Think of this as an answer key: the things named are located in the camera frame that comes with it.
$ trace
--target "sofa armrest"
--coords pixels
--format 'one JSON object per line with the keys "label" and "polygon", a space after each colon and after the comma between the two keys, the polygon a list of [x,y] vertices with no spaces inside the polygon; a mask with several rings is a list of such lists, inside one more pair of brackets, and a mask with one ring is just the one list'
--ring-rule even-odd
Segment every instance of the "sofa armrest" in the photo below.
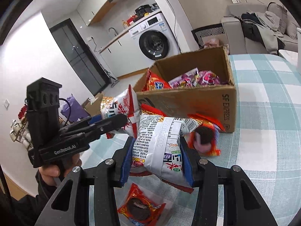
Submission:
{"label": "sofa armrest", "polygon": [[240,21],[233,17],[224,17],[222,25],[228,39],[230,54],[246,54],[246,42]]}

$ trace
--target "gray blanket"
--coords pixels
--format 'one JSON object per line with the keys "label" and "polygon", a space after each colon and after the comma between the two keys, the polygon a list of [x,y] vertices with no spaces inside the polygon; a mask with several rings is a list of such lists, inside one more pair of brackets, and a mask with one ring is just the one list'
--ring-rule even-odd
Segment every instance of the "gray blanket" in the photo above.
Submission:
{"label": "gray blanket", "polygon": [[265,13],[255,13],[255,15],[258,17],[263,26],[249,19],[243,19],[243,21],[256,25],[267,51],[270,54],[277,54],[277,37],[283,37],[283,34],[281,34],[281,32],[279,31],[280,18],[276,14],[269,11],[266,11]]}

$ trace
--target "black and white patterned fabric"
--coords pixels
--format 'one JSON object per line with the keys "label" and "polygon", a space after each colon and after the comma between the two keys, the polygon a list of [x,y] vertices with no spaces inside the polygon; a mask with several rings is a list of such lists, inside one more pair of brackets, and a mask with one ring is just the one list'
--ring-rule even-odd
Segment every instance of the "black and white patterned fabric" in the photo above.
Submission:
{"label": "black and white patterned fabric", "polygon": [[225,34],[225,30],[222,24],[208,25],[200,27],[192,31],[193,37],[199,46],[204,47],[203,38],[213,35],[222,35]]}

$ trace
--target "wooden countertop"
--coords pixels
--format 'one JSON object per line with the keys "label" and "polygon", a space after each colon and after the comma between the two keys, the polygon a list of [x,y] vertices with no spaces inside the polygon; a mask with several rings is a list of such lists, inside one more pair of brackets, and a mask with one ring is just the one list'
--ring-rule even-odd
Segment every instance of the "wooden countertop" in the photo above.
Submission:
{"label": "wooden countertop", "polygon": [[155,11],[153,11],[152,13],[150,13],[149,15],[143,17],[142,19],[137,20],[134,24],[130,25],[128,28],[124,29],[120,34],[118,34],[117,36],[115,36],[112,40],[109,41],[109,43],[102,47],[98,53],[102,53],[104,50],[106,50],[110,45],[112,45],[114,42],[116,42],[120,37],[122,37],[123,35],[125,35],[131,28],[133,28],[134,26],[136,26],[137,24],[141,23],[142,21],[148,19],[149,17],[160,13],[161,9],[157,9]]}

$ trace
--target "purple bag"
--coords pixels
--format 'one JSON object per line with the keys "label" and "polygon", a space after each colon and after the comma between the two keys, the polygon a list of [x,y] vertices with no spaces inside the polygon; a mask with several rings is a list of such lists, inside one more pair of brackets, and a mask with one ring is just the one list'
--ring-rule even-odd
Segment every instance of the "purple bag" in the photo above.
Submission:
{"label": "purple bag", "polygon": [[[67,98],[67,101],[71,105],[71,115],[69,118],[70,122],[76,122],[79,119],[81,120],[90,116],[85,111],[85,109],[79,104],[79,102],[77,102],[77,100],[73,97],[72,94],[69,98]],[[68,118],[69,116],[69,105],[66,102],[62,105],[61,114],[66,118]]]}

